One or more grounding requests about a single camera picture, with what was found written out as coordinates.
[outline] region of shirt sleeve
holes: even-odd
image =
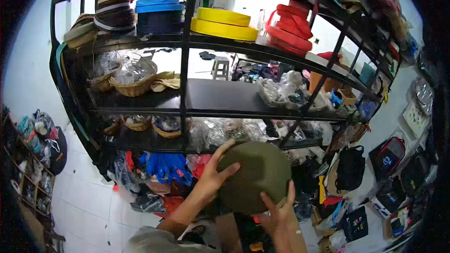
[[[142,227],[128,240],[124,253],[218,253],[206,245],[178,244],[173,234],[152,227]]]

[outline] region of yellow tape roll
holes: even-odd
[[[215,23],[197,18],[192,18],[191,31],[246,41],[255,41],[258,36],[258,30],[256,28]]]
[[[250,16],[228,10],[200,7],[197,11],[197,19],[210,22],[239,25],[247,27],[250,24]]]

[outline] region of wicker basket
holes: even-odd
[[[109,83],[114,86],[116,90],[119,91],[122,95],[127,97],[136,97],[150,90],[150,86],[152,85],[155,76],[155,74],[152,74],[140,81],[128,84],[119,83],[115,81],[114,77],[111,76],[109,79]]]
[[[119,122],[115,122],[111,126],[103,129],[102,134],[107,136],[113,136],[117,134],[119,126],[120,126]]]
[[[127,119],[125,118],[124,115],[120,116],[123,124],[125,124],[125,126],[127,126],[129,129],[134,130],[134,131],[145,131],[147,130],[150,125],[151,125],[151,120],[149,121],[145,121],[145,122],[141,122],[141,123],[133,123],[133,124],[129,124],[127,123]]]
[[[177,138],[179,136],[181,136],[181,131],[177,131],[177,132],[165,132],[162,131],[161,129],[159,129],[154,123],[152,123],[153,129],[160,135],[163,136],[164,138]]]
[[[109,79],[113,76],[114,73],[106,74],[104,76],[100,76],[98,78],[88,80],[91,86],[95,90],[99,90],[100,92],[106,92],[114,87],[109,83]]]

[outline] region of stool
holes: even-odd
[[[225,77],[225,80],[228,81],[228,69],[229,69],[229,60],[227,57],[215,57],[214,64],[212,64],[211,75],[212,79],[216,80],[217,77]]]

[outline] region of white tiled wall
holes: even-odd
[[[65,252],[121,252],[142,226],[156,227],[160,217],[132,211],[92,164],[69,125],[67,163],[56,176],[52,214],[55,232],[66,238]]]

